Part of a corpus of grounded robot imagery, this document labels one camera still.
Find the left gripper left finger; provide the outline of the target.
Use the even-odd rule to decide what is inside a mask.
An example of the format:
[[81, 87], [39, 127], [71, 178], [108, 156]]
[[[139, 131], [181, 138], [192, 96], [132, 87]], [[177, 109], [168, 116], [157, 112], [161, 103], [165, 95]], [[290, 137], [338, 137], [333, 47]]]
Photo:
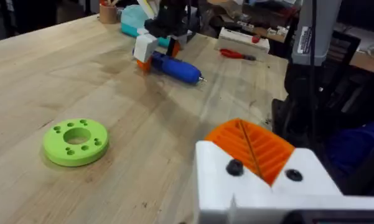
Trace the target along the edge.
[[257, 193], [269, 193], [254, 160], [248, 125], [233, 119], [195, 145], [195, 223], [259, 223], [249, 205]]

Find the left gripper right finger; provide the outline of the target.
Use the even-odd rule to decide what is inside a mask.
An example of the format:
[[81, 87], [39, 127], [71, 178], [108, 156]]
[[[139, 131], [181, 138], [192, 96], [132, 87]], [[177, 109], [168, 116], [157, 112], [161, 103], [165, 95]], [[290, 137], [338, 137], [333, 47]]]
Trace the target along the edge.
[[250, 168], [270, 189], [282, 194], [341, 195], [317, 156], [253, 123], [241, 121], [251, 152]]

